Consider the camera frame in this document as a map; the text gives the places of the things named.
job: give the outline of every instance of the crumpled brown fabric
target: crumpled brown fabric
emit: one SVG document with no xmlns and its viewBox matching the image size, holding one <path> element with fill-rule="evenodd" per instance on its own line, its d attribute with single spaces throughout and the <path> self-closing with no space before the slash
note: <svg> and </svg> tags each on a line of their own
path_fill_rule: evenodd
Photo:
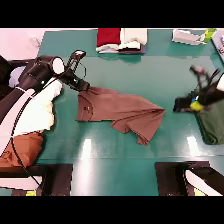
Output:
<svg viewBox="0 0 224 224">
<path fill-rule="evenodd" d="M 139 144 L 148 144 L 162 122 L 165 109 L 135 94 L 119 94 L 112 89 L 90 87 L 78 95 L 79 121 L 112 120 L 111 126 L 123 133 L 130 130 Z"/>
<path fill-rule="evenodd" d="M 43 137 L 40 133 L 31 132 L 14 137 L 14 145 L 23 165 L 31 166 L 42 149 Z M 0 167 L 21 166 L 13 149 L 11 141 L 0 156 Z"/>
</svg>

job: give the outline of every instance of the table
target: table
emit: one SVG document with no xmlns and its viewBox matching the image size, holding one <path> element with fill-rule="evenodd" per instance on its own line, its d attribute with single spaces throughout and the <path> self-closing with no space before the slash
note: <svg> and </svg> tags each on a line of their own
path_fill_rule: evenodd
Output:
<svg viewBox="0 0 224 224">
<path fill-rule="evenodd" d="M 134 133 L 119 133 L 109 121 L 75 121 L 78 93 L 64 86 L 54 101 L 56 123 L 45 132 L 38 163 L 73 163 L 71 195 L 158 195 L 154 163 L 162 161 L 209 160 L 224 175 L 223 146 L 203 143 L 193 114 L 172 113 L 175 97 L 196 86 L 189 72 L 191 64 L 203 65 L 210 72 L 223 69 L 212 42 L 173 43 L 172 30 L 149 30 L 144 56 L 99 55 L 96 35 L 96 30 L 46 32 L 39 55 L 55 54 L 67 61 L 74 50 L 85 50 L 82 63 L 91 85 L 149 99 L 166 109 L 163 122 L 148 146 L 138 145 Z M 80 67 L 77 75 L 82 74 Z"/>
</svg>

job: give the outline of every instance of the green fabric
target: green fabric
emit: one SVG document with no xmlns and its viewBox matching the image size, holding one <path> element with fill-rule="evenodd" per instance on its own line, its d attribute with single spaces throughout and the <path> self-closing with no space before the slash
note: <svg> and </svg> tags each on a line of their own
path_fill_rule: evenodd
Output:
<svg viewBox="0 0 224 224">
<path fill-rule="evenodd" d="M 203 140 L 206 144 L 224 144 L 224 100 L 212 105 L 208 111 L 197 113 Z"/>
</svg>

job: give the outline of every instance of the red cloth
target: red cloth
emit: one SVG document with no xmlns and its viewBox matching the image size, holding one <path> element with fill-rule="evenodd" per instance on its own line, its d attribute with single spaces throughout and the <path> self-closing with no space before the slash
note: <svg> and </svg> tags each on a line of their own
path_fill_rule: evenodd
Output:
<svg viewBox="0 0 224 224">
<path fill-rule="evenodd" d="M 97 47 L 105 44 L 120 44 L 121 28 L 98 28 Z"/>
<path fill-rule="evenodd" d="M 135 94 L 90 87 L 78 95 L 79 121 L 112 120 L 111 126 L 123 133 L 138 135 L 139 144 L 148 144 L 159 128 L 165 109 Z"/>
</svg>

